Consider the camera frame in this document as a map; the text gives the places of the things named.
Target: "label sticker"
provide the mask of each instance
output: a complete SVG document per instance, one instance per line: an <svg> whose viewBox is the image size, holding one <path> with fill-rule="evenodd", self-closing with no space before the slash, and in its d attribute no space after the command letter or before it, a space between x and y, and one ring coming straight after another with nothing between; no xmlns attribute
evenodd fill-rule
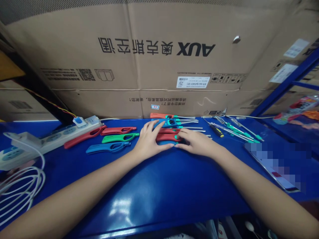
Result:
<svg viewBox="0 0 319 239"><path fill-rule="evenodd" d="M176 88L206 88L210 77L179 76Z"/></svg>
<svg viewBox="0 0 319 239"><path fill-rule="evenodd" d="M298 39L289 49L286 51L284 56L295 58L307 45L309 44L308 41L303 39Z"/></svg>
<svg viewBox="0 0 319 239"><path fill-rule="evenodd" d="M271 79L269 82L274 83L282 83L285 79L287 79L290 74L297 69L298 66L285 64Z"/></svg>
<svg viewBox="0 0 319 239"><path fill-rule="evenodd" d="M154 110L159 110L159 109L160 109L160 106L158 106L158 105L151 105L151 108L154 109Z"/></svg>

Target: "white wire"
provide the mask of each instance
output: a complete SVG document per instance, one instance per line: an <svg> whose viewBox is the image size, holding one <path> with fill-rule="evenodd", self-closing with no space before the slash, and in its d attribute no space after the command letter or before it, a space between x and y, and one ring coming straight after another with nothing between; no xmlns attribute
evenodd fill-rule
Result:
<svg viewBox="0 0 319 239"><path fill-rule="evenodd" d="M16 173L14 173L13 175L11 175L10 177L8 177L5 181L3 181L0 184L0 196L3 195L10 195L12 193L17 192L18 190L27 187L27 189L24 192L20 192L20 193L16 193L13 194L9 197L6 197L5 199L0 201L0 205L2 203L4 203L5 201L13 198L13 197L17 197L16 199L14 199L13 201L11 201L9 204L5 205L4 207L0 208L0 212L6 208L8 208L10 205L12 205L14 202L16 202L18 199L20 199L22 196L25 196L25 198L23 198L20 202L18 202L16 205L14 205L13 207L9 207L9 210L5 211L4 213L2 213L0 215L0 218L2 218L3 216L5 216L6 214L8 214L9 212L13 211L15 208L18 208L12 215L10 215L8 218L6 218L4 221L0 222L0 226L2 226L3 224L5 224L6 222L8 222L10 219L12 219L15 215L17 215L19 212L21 212L26 206L27 207L27 211L31 208L32 203L33 203L33 198L40 192L40 190L42 189L45 179L46 179L46 175L43 172L44 166L45 166L45 159L43 154L37 150L36 148L32 147L31 145L28 145L24 142L21 142L15 138L13 138L10 133L3 133L6 137L8 137L11 140L17 141L20 144L24 144L28 147L30 147L31 149L35 150L41 157L42 160L42 166L41 169L31 166L31 167L27 167L24 168ZM24 176L22 177L23 174L30 172L30 171L36 171L35 175L28 175L28 176ZM19 183L20 181L23 181L25 179L29 179L31 178L31 181L28 181L27 183L25 183L24 185L22 185L21 187L13 190L13 191L8 191L8 189L10 187L12 187L13 185L15 185L16 183Z"/></svg>
<svg viewBox="0 0 319 239"><path fill-rule="evenodd" d="M102 120L118 120L117 118L105 118L105 119L101 119L100 121L102 121Z"/></svg>
<svg viewBox="0 0 319 239"><path fill-rule="evenodd" d="M269 118L274 118L274 116L270 116L270 117L253 117L253 116L237 116L237 115L227 115L227 116L233 116L233 117L247 117L247 118L254 118L254 119L269 119Z"/></svg>

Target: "cardboard box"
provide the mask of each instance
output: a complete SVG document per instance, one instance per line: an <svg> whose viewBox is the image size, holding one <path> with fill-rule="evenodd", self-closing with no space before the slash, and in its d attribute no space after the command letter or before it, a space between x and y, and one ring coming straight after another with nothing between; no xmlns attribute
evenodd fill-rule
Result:
<svg viewBox="0 0 319 239"><path fill-rule="evenodd" d="M236 91L227 105L227 115L250 115L272 91Z"/></svg>
<svg viewBox="0 0 319 239"><path fill-rule="evenodd" d="M82 117L149 118L150 113L180 116L218 115L233 91L55 90L58 97Z"/></svg>
<svg viewBox="0 0 319 239"><path fill-rule="evenodd" d="M0 82L0 89L23 89L23 87L12 80Z"/></svg>
<svg viewBox="0 0 319 239"><path fill-rule="evenodd" d="M0 119L56 120L35 98L22 89L0 89Z"/></svg>
<svg viewBox="0 0 319 239"><path fill-rule="evenodd" d="M318 10L317 1L306 1L285 20L241 90L275 89L319 46ZM319 67L309 75L319 79Z"/></svg>
<svg viewBox="0 0 319 239"><path fill-rule="evenodd" d="M149 118L150 113L196 117L220 115L234 93L234 91L142 90L143 116Z"/></svg>
<svg viewBox="0 0 319 239"><path fill-rule="evenodd" d="M54 90L54 92L74 114L84 118L92 115L100 119L143 117L138 90Z"/></svg>
<svg viewBox="0 0 319 239"><path fill-rule="evenodd" d="M5 53L0 51L0 81L23 76L21 70Z"/></svg>
<svg viewBox="0 0 319 239"><path fill-rule="evenodd" d="M0 19L53 89L235 90L298 3L99 2L21 2Z"/></svg>

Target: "screwdriver handle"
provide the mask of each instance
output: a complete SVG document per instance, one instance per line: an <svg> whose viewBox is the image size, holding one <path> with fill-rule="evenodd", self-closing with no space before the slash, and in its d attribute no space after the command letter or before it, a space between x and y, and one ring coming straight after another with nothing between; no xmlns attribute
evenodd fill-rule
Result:
<svg viewBox="0 0 319 239"><path fill-rule="evenodd" d="M216 128L214 125L209 125L209 127L212 129L212 131L220 138L224 137L224 134L222 131L220 131L218 128Z"/></svg>

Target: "coiled white cable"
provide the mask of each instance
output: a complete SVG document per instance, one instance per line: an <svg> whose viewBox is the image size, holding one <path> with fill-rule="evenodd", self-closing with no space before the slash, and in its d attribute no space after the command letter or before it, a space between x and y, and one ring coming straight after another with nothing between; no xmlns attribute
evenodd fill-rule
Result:
<svg viewBox="0 0 319 239"><path fill-rule="evenodd" d="M12 137L12 135L13 135L12 133L5 132L3 134L11 140L18 141L17 139ZM9 178L7 178L4 182L2 182L0 184L0 196L2 197L4 195L10 195L9 197L5 197L5 199L0 200L0 206L4 202L6 202L7 200L10 200L11 198L17 197L14 200L12 200L10 203L8 203L5 206L3 206L2 208L0 208L0 213L1 213L0 221L2 220L2 218L5 215L14 211L13 214L11 214L9 217L7 217L6 219L4 219L3 221L0 222L0 226L2 226L6 222L8 222L10 219L12 219L15 215L17 215L19 212L21 212L26 206L27 206L26 211L28 211L31 208L32 203L33 203L33 198L40 192L40 190L42 189L42 187L44 185L45 179L46 179L46 175L43 172L43 169L45 166L45 159L44 159L43 154L39 150L37 150L36 148L34 148L34 147L24 143L24 142L21 142L21 141L18 141L18 142L35 150L41 157L42 166L41 166L41 169L39 169L35 166L24 168L16 173L14 173L13 175L11 175ZM22 177L25 173L29 173L31 171L35 171L35 174ZM28 180L28 179L31 179L31 180L28 181L27 183L25 183L24 185L22 185L21 187L10 191L10 188L12 188L13 185L15 185L16 183L19 183L20 181ZM20 199L20 201L16 205L11 206L13 203L18 201L19 199Z"/></svg>

